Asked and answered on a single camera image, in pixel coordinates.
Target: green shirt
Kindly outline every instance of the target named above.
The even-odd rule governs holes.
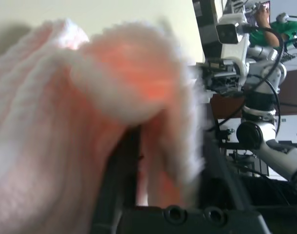
[[[270,24],[271,28],[280,34],[287,34],[289,39],[294,37],[293,33],[297,33],[297,22],[288,21],[287,23],[277,23],[273,22]],[[259,46],[268,46],[266,42],[263,32],[257,31],[250,34],[250,43],[251,46],[259,45]]]

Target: wire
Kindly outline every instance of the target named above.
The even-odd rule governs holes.
[[[257,172],[256,170],[253,170],[251,168],[248,168],[248,167],[243,167],[241,165],[238,165],[238,164],[232,164],[234,165],[235,167],[237,167],[238,169],[240,170],[243,170],[243,171],[248,171],[248,172],[251,172],[251,173],[254,173],[254,174],[257,174],[257,175],[260,175],[262,178],[264,178],[269,186],[274,189],[274,191],[278,191],[281,199],[284,201],[284,203],[286,203],[288,206],[290,206],[290,203],[289,201],[287,200],[287,198],[285,197],[285,195],[282,193],[282,191],[280,190],[279,186],[277,186],[277,184],[275,184],[269,177],[267,177],[266,175],[262,174],[261,172]]]
[[[253,86],[252,88],[250,88],[247,91],[244,91],[241,95],[238,96],[238,98],[245,96],[247,94],[252,93],[253,91],[255,91],[257,88],[260,87],[260,85],[262,85],[266,80],[269,79],[269,77],[274,73],[275,69],[277,68],[279,61],[281,59],[281,56],[283,55],[283,51],[284,51],[284,41],[283,38],[281,37],[281,34],[279,34],[278,32],[276,32],[275,30],[273,30],[272,28],[263,28],[263,27],[251,27],[251,26],[244,26],[243,27],[244,32],[246,33],[252,33],[254,31],[264,31],[264,32],[270,32],[273,33],[279,41],[279,49],[278,49],[278,56],[272,66],[272,68],[270,69],[270,71],[266,74],[266,76],[264,78],[262,78],[262,80],[256,84],[255,86]]]
[[[236,12],[235,13],[238,13],[240,10],[241,10],[241,8],[243,8],[243,7],[245,7],[245,5],[248,3],[248,1],[249,0],[246,0],[244,3],[242,3],[240,6],[236,6],[235,5],[235,7],[236,7]]]
[[[245,101],[242,103],[242,105],[240,105],[239,108],[237,108],[232,114],[230,114],[228,117],[225,118],[225,120],[221,121],[218,126],[221,126],[223,124],[225,124],[226,122],[228,122],[231,118],[233,118],[239,111],[241,111],[241,109],[244,107],[245,105]],[[209,128],[207,130],[207,132],[212,132],[213,130],[216,129],[216,125],[215,126],[212,126],[211,128]]]
[[[273,85],[268,80],[266,80],[265,82],[268,84],[268,86],[270,86],[270,88],[271,88],[271,90],[272,90],[272,92],[274,94],[275,101],[276,101],[277,112],[278,112],[278,124],[277,124],[277,129],[276,129],[276,136],[277,136],[278,133],[279,133],[279,130],[280,130],[280,122],[281,122],[279,98],[278,98],[278,95],[277,95]]]

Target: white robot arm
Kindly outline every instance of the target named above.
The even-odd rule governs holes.
[[[239,143],[293,183],[297,189],[297,148],[279,144],[275,140],[277,122],[273,92],[279,93],[279,86],[287,73],[285,66],[279,62],[283,43],[280,53],[273,48],[249,48],[247,28],[244,9],[240,13],[222,16],[216,29],[223,44],[219,69],[224,70],[216,70],[206,83],[215,87],[213,90],[216,91],[216,80],[219,80],[218,84],[221,85],[223,78],[228,80],[230,77],[236,77],[237,85],[232,87],[233,90],[228,87],[228,91],[239,92],[244,85],[251,87],[248,92],[243,92],[245,106],[242,109],[241,124],[237,129]],[[247,59],[247,53],[256,59]]]

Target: pink towel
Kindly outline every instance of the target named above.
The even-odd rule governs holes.
[[[89,42],[60,20],[0,58],[0,234],[86,233],[105,162],[137,125],[139,204],[193,205],[201,105],[176,50],[143,23]]]

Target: white wall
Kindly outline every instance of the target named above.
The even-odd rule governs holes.
[[[70,18],[89,36],[126,20],[166,19],[191,60],[204,59],[191,0],[0,0],[0,54],[31,27],[58,18]]]
[[[282,122],[280,125],[280,131],[276,138],[279,140],[291,140],[293,143],[297,143],[297,115],[296,116],[282,116],[282,119],[285,119],[285,122]],[[230,119],[225,125],[221,127],[221,129],[234,129],[236,130],[241,120],[239,118]],[[236,133],[233,133],[230,136],[230,142],[238,142],[236,138]],[[273,179],[281,179],[283,178],[274,172],[272,169],[270,170],[270,177]]]

